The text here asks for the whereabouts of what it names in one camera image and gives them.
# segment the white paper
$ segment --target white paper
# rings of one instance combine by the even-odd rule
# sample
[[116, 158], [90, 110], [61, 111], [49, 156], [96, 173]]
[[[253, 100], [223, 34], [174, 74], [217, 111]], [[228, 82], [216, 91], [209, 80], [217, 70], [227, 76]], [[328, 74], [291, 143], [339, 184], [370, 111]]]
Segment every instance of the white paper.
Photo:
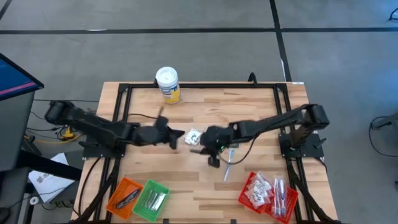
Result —
[[[60, 162], [65, 165], [69, 165], [64, 153], [60, 153], [54, 156], [53, 158], [51, 158], [51, 160], [55, 162]], [[74, 182], [74, 180], [56, 177], [52, 174], [46, 174], [37, 171], [32, 171], [29, 173], [29, 180], [33, 183], [33, 186], [35, 186], [37, 193], [40, 194], [40, 197], [45, 203], [51, 201], [53, 198], [55, 198], [55, 196], [57, 196], [59, 193], [65, 190], [66, 187]]]

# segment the wooden table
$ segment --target wooden table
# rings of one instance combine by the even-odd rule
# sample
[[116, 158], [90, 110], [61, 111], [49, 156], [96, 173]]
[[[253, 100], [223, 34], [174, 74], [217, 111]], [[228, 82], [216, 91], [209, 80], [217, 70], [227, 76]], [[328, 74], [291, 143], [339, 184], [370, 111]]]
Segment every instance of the wooden table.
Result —
[[[106, 82], [99, 101], [97, 114], [112, 119], [118, 90], [118, 82]], [[287, 83], [292, 108], [308, 103], [303, 83]], [[169, 126], [174, 129], [189, 131], [191, 128], [205, 130], [210, 125], [226, 126], [228, 122], [242, 119], [262, 119], [277, 114], [272, 89], [264, 88], [182, 88], [182, 99], [174, 105], [166, 105], [160, 91], [156, 88], [138, 88], [132, 93], [129, 113], [142, 113], [156, 116], [159, 108], [165, 106], [163, 116], [170, 120]], [[282, 107], [283, 96], [280, 93]], [[130, 116], [128, 121], [138, 121], [151, 125], [153, 120], [140, 116]], [[170, 189], [170, 195], [163, 206], [157, 222], [163, 218], [170, 223], [230, 223], [236, 219], [238, 223], [276, 223], [268, 215], [258, 215], [238, 203], [238, 195], [250, 171], [262, 172], [273, 179], [280, 174], [288, 182], [285, 159], [280, 155], [277, 135], [279, 130], [266, 132], [258, 137], [253, 149], [242, 163], [232, 166], [227, 183], [223, 182], [226, 164], [221, 163], [219, 169], [209, 167], [207, 156], [189, 153], [192, 147], [186, 145], [183, 138], [178, 141], [178, 149], [171, 150], [166, 145], [136, 147], [128, 146], [126, 155], [121, 160], [119, 178], [130, 178], [144, 185], [147, 179], [153, 179]], [[242, 158], [249, 143], [240, 145], [235, 150], [234, 160]], [[228, 158], [228, 151], [222, 154]], [[88, 169], [96, 159], [85, 161], [79, 191]], [[93, 169], [83, 194], [84, 210], [97, 194], [100, 184], [103, 161]], [[321, 208], [330, 217], [337, 219], [333, 198], [331, 196], [325, 168], [315, 159], [303, 159], [308, 188]], [[105, 206], [109, 195], [104, 196], [101, 218], [105, 218]], [[299, 198], [303, 219], [307, 219], [303, 198]], [[147, 221], [135, 214], [129, 220], [115, 215], [113, 223], [146, 223]]]

